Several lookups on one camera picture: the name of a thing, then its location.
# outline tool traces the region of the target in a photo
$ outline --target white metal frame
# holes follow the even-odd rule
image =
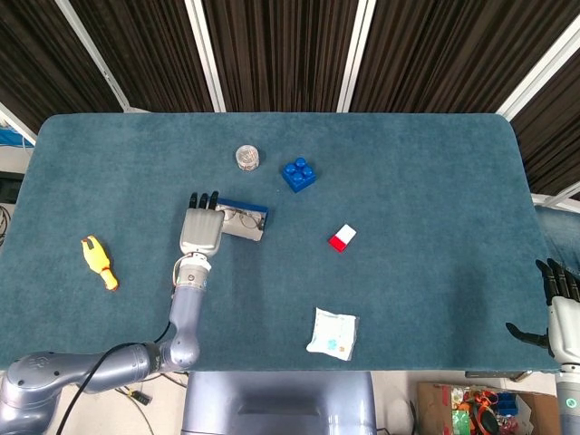
[[[341,93],[338,97],[336,111],[339,113],[348,112],[353,100],[354,87],[359,76],[361,60],[363,59],[366,40],[371,28],[372,15],[376,0],[359,0],[354,17],[353,35],[351,36],[351,45],[346,56],[346,65],[344,66],[343,84]]]
[[[524,80],[507,97],[497,114],[502,115],[508,121],[513,120],[578,48],[580,48],[580,15],[564,30],[534,68],[524,77]]]
[[[203,73],[206,76],[209,97],[214,106],[214,111],[225,112],[226,104],[224,103],[224,94],[221,91],[219,82],[218,67],[216,66],[216,57],[211,46],[209,38],[208,23],[206,15],[203,12],[201,0],[184,0],[185,7],[188,10],[189,22],[193,37],[198,47],[199,59],[203,67]]]
[[[0,117],[6,120],[10,127],[18,131],[23,137],[33,145],[36,144],[36,135],[20,119],[14,115],[6,106],[0,102]]]
[[[549,204],[551,199],[555,197],[550,197],[549,195],[541,195],[539,193],[532,193],[532,202],[535,206],[549,207],[555,210],[571,211],[573,213],[580,213],[580,201],[575,199],[563,199],[557,204]]]
[[[61,9],[61,12],[66,18],[66,21],[69,22],[72,29],[81,40],[82,45],[84,45],[84,48],[91,56],[92,61],[99,68],[99,71],[111,88],[112,93],[115,95],[115,98],[117,98],[117,101],[119,102],[119,105],[123,111],[134,111],[134,109],[129,105],[129,100],[127,100],[125,93],[117,83],[117,80],[115,80],[115,77],[112,75],[112,72],[107,66],[107,63],[102,58],[101,53],[97,49],[97,46],[89,36],[87,29],[84,27],[84,24],[82,24],[81,18],[79,18],[79,15],[77,15],[74,11],[71,2],[69,2],[69,0],[54,0],[54,2],[59,7],[59,9]]]
[[[580,192],[580,181],[558,192],[558,194],[555,195],[554,197],[546,197],[544,202],[542,203],[542,206],[545,207],[557,206],[558,204],[560,204],[566,199],[571,198],[578,192]]]

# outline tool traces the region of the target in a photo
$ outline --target black cable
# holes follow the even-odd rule
[[[10,213],[8,210],[0,206],[0,246],[4,244],[4,239],[6,237],[6,231],[8,229],[8,224],[10,223]]]
[[[182,387],[182,388],[188,388],[188,386],[187,386],[187,385],[184,385],[183,383],[181,383],[181,382],[179,382],[179,381],[176,381],[175,379],[173,379],[173,378],[169,377],[169,376],[168,376],[167,374],[165,374],[165,373],[162,373],[162,374],[161,374],[161,376],[163,376],[163,377],[164,377],[165,379],[167,379],[168,381],[171,381],[171,382],[175,383],[176,385],[179,385],[179,386],[180,386],[180,387]]]
[[[411,414],[413,414],[413,429],[411,430],[411,435],[415,435],[417,431],[417,411],[412,401],[409,401],[409,406],[411,407]]]
[[[165,336],[165,334],[169,330],[169,327],[170,326],[171,326],[171,322],[167,322],[167,326],[165,327],[165,330],[163,331],[163,333],[161,333],[161,335],[159,336],[159,338],[154,341],[154,343],[158,343],[158,342],[160,342],[163,339],[163,337]],[[58,430],[56,431],[56,435],[62,435],[63,429],[64,429],[64,425],[66,424],[66,421],[68,420],[69,416],[71,415],[71,411],[73,410],[74,404],[79,400],[79,397],[81,397],[82,392],[84,392],[84,389],[86,388],[86,386],[88,385],[88,383],[91,381],[92,376],[94,376],[94,374],[97,372],[97,370],[99,370],[99,367],[101,367],[101,365],[104,363],[104,361],[107,359],[107,357],[109,355],[111,355],[112,353],[114,353],[114,352],[116,352],[116,351],[118,351],[118,350],[120,350],[120,349],[122,349],[124,347],[133,346],[134,344],[137,344],[137,343],[123,343],[123,344],[118,344],[118,345],[112,347],[111,349],[109,349],[107,352],[105,352],[101,356],[101,358],[99,359],[99,361],[96,364],[94,364],[94,366],[92,367],[91,371],[87,375],[87,378],[84,380],[84,382],[82,383],[82,385],[79,387],[79,391],[76,392],[76,394],[74,395],[74,397],[71,400],[71,403],[69,403],[69,407],[66,409],[66,412],[64,413],[63,419],[61,420],[61,424],[59,425]],[[156,378],[148,379],[148,380],[146,380],[144,382],[153,381],[153,379],[157,379],[159,377],[160,376],[158,376]],[[184,388],[187,388],[182,383],[179,383],[177,381],[174,381],[174,382],[177,385],[181,385]]]
[[[171,326],[171,322],[167,322],[167,326],[165,327],[165,330],[161,333],[161,335],[158,337],[158,339],[155,340],[155,341],[153,341],[153,342],[154,343],[159,343],[161,340],[163,340],[163,337],[165,336],[165,334],[169,330],[169,327],[170,326]]]
[[[411,414],[413,416],[413,428],[411,429],[411,435],[415,435],[417,432],[417,411],[415,410],[415,405],[412,401],[409,401],[409,407],[411,408]],[[377,432],[384,431],[387,435],[391,435],[387,428],[377,428]]]
[[[129,394],[126,394],[125,392],[118,390],[115,388],[115,391],[119,394],[122,394],[123,396],[125,396],[127,399],[129,399],[129,401],[133,404],[133,406],[135,408],[137,408],[137,411],[139,411],[139,414],[141,414],[141,417],[143,417],[143,419],[145,420],[145,422],[147,423],[147,427],[149,428],[149,432],[151,435],[155,435],[155,432],[153,431],[153,428],[151,427],[151,423],[149,423],[149,419],[147,418],[147,416],[145,415],[145,412],[143,412],[143,410],[139,407],[139,405],[131,398],[131,396]]]
[[[61,420],[61,424],[58,427],[58,430],[56,431],[56,435],[61,435],[63,433],[64,425],[66,424],[66,421],[69,419],[69,416],[71,415],[71,411],[73,410],[74,404],[76,403],[76,401],[79,400],[79,397],[81,397],[82,392],[84,391],[86,386],[91,381],[92,376],[94,376],[94,374],[97,372],[97,370],[99,370],[99,367],[101,367],[101,365],[104,363],[104,361],[107,359],[107,357],[109,355],[111,355],[112,353],[115,353],[124,347],[133,346],[134,344],[136,344],[136,343],[118,344],[115,347],[112,347],[111,349],[109,349],[107,352],[105,352],[102,355],[102,357],[99,359],[99,361],[96,364],[94,364],[91,371],[87,375],[87,378],[84,380],[82,385],[79,387],[79,391],[77,391],[76,394],[74,394],[74,397],[72,398],[71,403],[69,403],[69,407],[66,409],[66,412],[64,413],[63,419]]]

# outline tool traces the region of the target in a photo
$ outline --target white tissue packet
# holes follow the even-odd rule
[[[358,322],[359,318],[355,315],[333,314],[316,308],[312,341],[306,346],[306,350],[350,361]]]

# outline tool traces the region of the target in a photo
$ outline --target cardboard box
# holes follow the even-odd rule
[[[417,385],[417,418],[420,435],[453,435],[451,392],[456,385],[420,382]],[[533,392],[504,391],[489,387],[470,387],[471,390],[515,392],[529,406],[531,433],[522,435],[560,435],[557,398]]]

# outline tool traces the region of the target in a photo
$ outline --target red and white block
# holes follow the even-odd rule
[[[328,243],[330,243],[330,246],[338,252],[343,252],[351,240],[353,240],[355,234],[356,231],[351,226],[344,224],[343,227],[338,230],[338,233],[331,237]]]

